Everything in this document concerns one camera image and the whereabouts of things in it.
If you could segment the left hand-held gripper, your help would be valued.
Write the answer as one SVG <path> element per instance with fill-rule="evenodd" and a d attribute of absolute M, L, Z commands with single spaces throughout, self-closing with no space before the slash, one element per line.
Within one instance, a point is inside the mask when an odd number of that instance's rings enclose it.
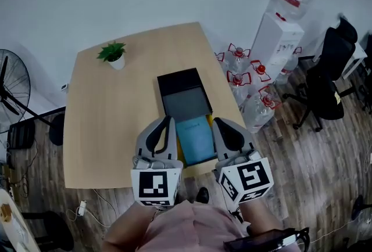
<path fill-rule="evenodd" d="M 163 147 L 156 150 L 163 131 Z M 134 200 L 148 207 L 173 206 L 183 170 L 183 163 L 177 160 L 174 118 L 165 116 L 150 123 L 137 137 L 136 153 L 131 170 Z"/>

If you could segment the person's left forearm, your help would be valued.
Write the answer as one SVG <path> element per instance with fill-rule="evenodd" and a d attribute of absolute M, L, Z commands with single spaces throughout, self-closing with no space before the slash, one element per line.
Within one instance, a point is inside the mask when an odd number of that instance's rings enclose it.
<path fill-rule="evenodd" d="M 135 202 L 110 226 L 102 252 L 135 252 L 158 209 Z"/>

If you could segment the cluster of clear water jugs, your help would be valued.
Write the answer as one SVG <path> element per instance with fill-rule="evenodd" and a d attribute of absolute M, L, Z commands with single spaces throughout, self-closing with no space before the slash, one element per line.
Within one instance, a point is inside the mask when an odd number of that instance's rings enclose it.
<path fill-rule="evenodd" d="M 215 54 L 228 85 L 251 133 L 257 133 L 281 105 L 268 64 L 251 57 L 251 50 L 230 43 L 227 50 Z"/>

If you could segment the black and yellow box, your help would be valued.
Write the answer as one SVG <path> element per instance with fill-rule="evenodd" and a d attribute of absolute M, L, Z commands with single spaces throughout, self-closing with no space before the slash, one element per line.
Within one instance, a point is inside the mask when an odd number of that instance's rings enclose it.
<path fill-rule="evenodd" d="M 174 118 L 175 124 L 206 116 L 212 130 L 212 106 L 196 68 L 161 75 L 157 81 L 164 112 Z M 180 150 L 187 166 L 181 145 Z"/>

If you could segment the black standing fan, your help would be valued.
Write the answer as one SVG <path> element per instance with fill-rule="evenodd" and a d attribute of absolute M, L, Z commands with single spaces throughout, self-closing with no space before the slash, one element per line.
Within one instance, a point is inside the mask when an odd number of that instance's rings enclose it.
<path fill-rule="evenodd" d="M 49 126 L 49 139 L 63 145 L 65 115 L 57 115 L 51 122 L 29 107 L 31 95 L 30 76 L 21 58 L 12 51 L 0 49 L 0 134 L 9 131 L 28 113 Z"/>

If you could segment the black slatted floor rack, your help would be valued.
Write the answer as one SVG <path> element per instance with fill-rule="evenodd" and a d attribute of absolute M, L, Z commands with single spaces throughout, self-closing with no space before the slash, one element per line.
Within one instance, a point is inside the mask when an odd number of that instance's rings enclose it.
<path fill-rule="evenodd" d="M 10 150 L 29 149 L 34 143 L 34 121 L 22 121 L 11 125 L 8 131 L 8 144 Z"/>

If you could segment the black battery pack device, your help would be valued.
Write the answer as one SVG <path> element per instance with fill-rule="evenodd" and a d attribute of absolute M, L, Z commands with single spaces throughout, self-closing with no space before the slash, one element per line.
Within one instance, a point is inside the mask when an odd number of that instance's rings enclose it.
<path fill-rule="evenodd" d="M 270 231 L 224 242 L 226 252 L 307 252 L 310 245 L 309 228 Z"/>

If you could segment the person's black shoe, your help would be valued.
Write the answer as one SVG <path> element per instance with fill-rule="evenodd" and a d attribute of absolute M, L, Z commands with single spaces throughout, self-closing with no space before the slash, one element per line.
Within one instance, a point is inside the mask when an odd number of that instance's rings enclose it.
<path fill-rule="evenodd" d="M 209 191 L 206 187 L 201 187 L 195 198 L 195 201 L 202 204 L 208 204 L 209 202 Z"/>

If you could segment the white booklet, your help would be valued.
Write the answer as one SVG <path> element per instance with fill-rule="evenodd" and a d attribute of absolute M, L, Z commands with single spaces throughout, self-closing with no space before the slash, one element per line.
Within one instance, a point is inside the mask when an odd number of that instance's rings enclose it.
<path fill-rule="evenodd" d="M 17 220 L 12 220 L 11 223 L 12 223 L 14 231 L 19 236 L 19 241 L 24 244 L 27 244 L 28 243 L 28 232 L 26 228 Z"/>

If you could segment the green plant in white pot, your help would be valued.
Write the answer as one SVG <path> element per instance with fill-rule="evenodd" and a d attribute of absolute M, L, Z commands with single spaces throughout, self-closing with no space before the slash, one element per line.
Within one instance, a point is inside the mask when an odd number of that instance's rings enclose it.
<path fill-rule="evenodd" d="M 115 70 L 121 70 L 125 66 L 125 46 L 125 43 L 113 41 L 102 47 L 97 58 L 104 62 L 108 62 Z"/>

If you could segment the person's right forearm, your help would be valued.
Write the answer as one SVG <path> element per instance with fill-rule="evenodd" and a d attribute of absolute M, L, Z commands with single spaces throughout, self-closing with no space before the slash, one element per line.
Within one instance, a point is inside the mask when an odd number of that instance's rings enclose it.
<path fill-rule="evenodd" d="M 269 210 L 263 198 L 250 200 L 239 205 L 244 221 L 249 222 L 252 235 L 259 235 L 273 229 L 282 230 L 282 223 Z"/>

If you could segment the white water dispenser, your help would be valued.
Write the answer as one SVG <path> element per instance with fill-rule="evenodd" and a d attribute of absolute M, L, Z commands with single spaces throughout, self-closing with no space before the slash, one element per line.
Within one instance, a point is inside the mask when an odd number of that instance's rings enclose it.
<path fill-rule="evenodd" d="M 250 59 L 258 60 L 275 80 L 301 41 L 304 30 L 277 15 L 265 13 L 251 48 Z"/>

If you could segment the person's pink shirt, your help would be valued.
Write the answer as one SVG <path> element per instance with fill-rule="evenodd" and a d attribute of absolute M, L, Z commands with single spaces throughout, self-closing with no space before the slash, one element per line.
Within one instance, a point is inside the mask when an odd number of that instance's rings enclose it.
<path fill-rule="evenodd" d="M 225 252 L 225 242 L 241 237 L 242 229 L 227 211 L 184 201 L 150 223 L 137 251 Z"/>

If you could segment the blue notebook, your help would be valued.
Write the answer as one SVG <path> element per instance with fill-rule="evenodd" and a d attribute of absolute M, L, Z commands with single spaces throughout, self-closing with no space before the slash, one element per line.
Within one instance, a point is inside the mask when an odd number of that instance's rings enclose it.
<path fill-rule="evenodd" d="M 212 130 L 206 116 L 177 123 L 176 132 L 187 166 L 216 157 Z"/>

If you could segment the black office chair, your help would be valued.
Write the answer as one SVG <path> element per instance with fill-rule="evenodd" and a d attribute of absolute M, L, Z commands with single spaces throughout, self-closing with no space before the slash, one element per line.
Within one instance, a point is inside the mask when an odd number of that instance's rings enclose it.
<path fill-rule="evenodd" d="M 338 92 L 335 81 L 340 78 L 348 60 L 356 49 L 357 32 L 345 16 L 339 17 L 339 25 L 326 30 L 319 62 L 307 71 L 306 82 L 298 85 L 303 96 L 285 93 L 283 99 L 294 99 L 306 106 L 306 111 L 294 129 L 299 129 L 310 113 L 313 113 L 318 126 L 323 129 L 321 120 L 339 120 L 344 116 L 341 98 L 354 92 L 349 88 Z"/>

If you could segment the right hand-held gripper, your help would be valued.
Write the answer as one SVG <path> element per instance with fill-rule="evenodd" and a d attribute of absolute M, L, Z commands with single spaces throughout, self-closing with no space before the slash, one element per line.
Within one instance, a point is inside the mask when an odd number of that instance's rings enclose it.
<path fill-rule="evenodd" d="M 216 178 L 225 203 L 241 204 L 264 196 L 274 185 L 273 176 L 268 159 L 254 149 L 249 131 L 231 120 L 216 117 L 212 134 L 219 160 Z"/>

